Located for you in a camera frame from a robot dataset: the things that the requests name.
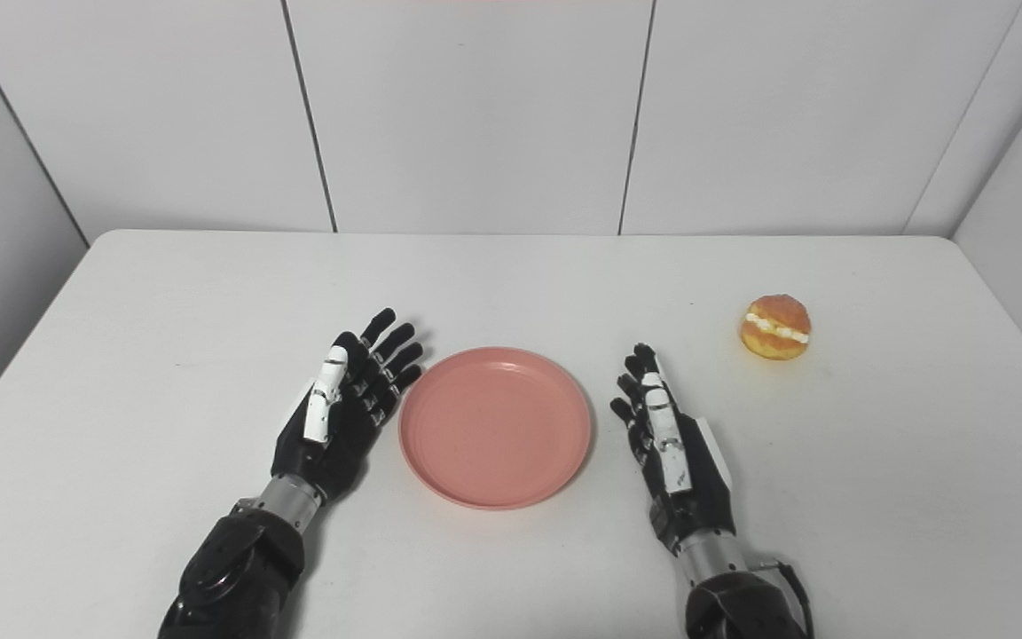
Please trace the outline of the black and white left hand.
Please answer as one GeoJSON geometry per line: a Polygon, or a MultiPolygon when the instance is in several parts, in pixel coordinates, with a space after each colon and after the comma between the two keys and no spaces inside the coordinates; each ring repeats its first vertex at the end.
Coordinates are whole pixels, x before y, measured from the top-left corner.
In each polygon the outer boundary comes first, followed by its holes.
{"type": "Polygon", "coordinates": [[[273,450],[271,475],[299,477],[323,504],[344,497],[403,393],[421,377],[422,344],[394,309],[374,315],[361,333],[337,336],[273,450]]]}

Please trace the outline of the black and white right hand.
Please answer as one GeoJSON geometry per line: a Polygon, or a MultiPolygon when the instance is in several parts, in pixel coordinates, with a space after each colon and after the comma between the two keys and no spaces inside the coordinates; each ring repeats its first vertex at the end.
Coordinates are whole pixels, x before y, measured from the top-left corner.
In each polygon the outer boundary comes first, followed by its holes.
{"type": "Polygon", "coordinates": [[[609,408],[628,430],[628,446],[650,496],[649,519],[658,541],[678,555],[698,533],[735,534],[731,490],[701,424],[681,412],[647,343],[625,356],[617,378],[621,397],[609,408]]]}

